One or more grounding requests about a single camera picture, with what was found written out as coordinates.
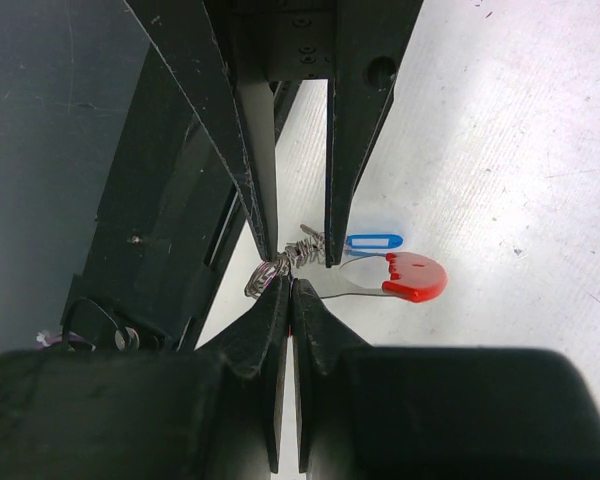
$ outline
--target round hole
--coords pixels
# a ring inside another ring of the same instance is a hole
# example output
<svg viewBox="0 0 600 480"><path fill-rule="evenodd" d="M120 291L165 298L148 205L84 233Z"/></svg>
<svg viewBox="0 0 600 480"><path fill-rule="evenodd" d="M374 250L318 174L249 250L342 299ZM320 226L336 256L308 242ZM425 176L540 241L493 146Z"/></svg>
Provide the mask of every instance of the round hole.
<svg viewBox="0 0 600 480"><path fill-rule="evenodd" d="M311 20L307 17L296 17L293 19L293 26L296 28L307 28L311 26Z"/></svg>
<svg viewBox="0 0 600 480"><path fill-rule="evenodd" d="M386 90L395 82L397 70L396 63L389 57L375 58L367 67L367 82L378 91Z"/></svg>

